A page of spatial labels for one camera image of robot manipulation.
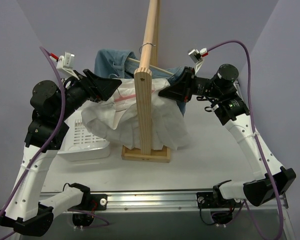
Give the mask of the pink hanger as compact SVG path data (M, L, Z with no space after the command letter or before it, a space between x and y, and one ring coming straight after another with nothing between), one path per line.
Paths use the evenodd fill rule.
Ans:
M120 80L120 86L114 91L113 98L115 102L125 101L136 97L135 79L134 78L119 78L118 75L111 73L111 80Z

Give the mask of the blue denim garment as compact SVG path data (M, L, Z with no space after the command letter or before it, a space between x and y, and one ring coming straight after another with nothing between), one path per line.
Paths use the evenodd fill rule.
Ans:
M111 78L110 74L115 74L120 79L132 79L135 70L139 68L139 63L128 60L128 57L137 59L135 53L130 50L101 49L97 52L95 58L94 74L107 79ZM172 84L181 75L177 73L180 67L182 66L165 69L173 75L168 75L153 68L150 68L150 70L154 79L163 78Z

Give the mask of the white pleated skirt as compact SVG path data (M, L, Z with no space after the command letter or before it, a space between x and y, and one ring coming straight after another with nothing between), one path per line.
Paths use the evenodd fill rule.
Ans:
M174 100L159 96L170 86L165 78L155 78L151 87L152 149L173 150L188 145L190 135ZM89 102L81 112L82 122L93 135L129 149L140 148L136 97L115 102L113 96L99 103Z

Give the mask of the beige hanger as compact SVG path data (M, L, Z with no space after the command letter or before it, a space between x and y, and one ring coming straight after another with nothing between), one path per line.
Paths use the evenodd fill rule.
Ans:
M141 56L141 54L142 54L142 48L143 48L143 46L146 46L146 45L151 45L152 47L155 47L155 46L156 46L155 44L153 44L153 43L151 43L151 42L143 43L143 44L140 46L139 50L138 50L140 56ZM134 62L134 63L140 63L140 60L137 60L137 59L134 59L134 58L131 58L131 57L127 57L127 60L132 61L132 62ZM150 66L150 68L152 68L152 69L158 70L158 71L160 71L160 72L162 72L162 73L165 73L165 74L168 74L168 75L170 75L170 76L174 75L172 72L169 72L169 71L167 71L167 70L165 70L165 69L162 69L162 68L159 68L159 67L157 67L157 66L154 66L154 65L151 65L151 64L150 64L149 66Z

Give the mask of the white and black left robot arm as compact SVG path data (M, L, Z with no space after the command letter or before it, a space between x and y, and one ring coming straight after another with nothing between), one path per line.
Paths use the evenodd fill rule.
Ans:
M22 163L11 195L0 210L0 226L24 236L43 236L57 216L73 207L85 210L92 201L90 188L79 183L45 200L40 200L40 195L69 130L66 120L87 101L107 101L122 81L85 69L71 76L69 82L69 87L64 87L43 80L32 90L32 121L24 140Z

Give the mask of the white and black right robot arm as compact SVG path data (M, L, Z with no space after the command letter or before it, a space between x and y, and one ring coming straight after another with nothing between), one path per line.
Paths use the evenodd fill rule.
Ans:
M238 69L231 64L221 65L212 78L197 77L193 68L185 67L178 79L158 95L184 103L192 96L210 102L210 112L232 134L254 176L253 180L227 180L215 185L213 203L222 207L230 200L246 200L258 207L276 195L283 195L296 179L296 173L276 159L252 126L250 111L234 84L238 76Z

